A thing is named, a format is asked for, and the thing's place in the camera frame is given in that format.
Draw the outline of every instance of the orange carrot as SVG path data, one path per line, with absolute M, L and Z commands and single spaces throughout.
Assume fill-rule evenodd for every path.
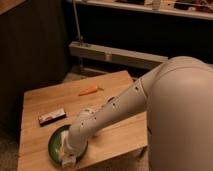
M 84 90 L 80 91 L 78 95 L 79 96 L 84 96 L 84 95 L 87 95 L 87 94 L 95 93 L 98 90 L 103 90 L 103 89 L 98 87 L 98 86 L 91 86 L 91 87 L 89 87 L 87 89 L 84 89 Z

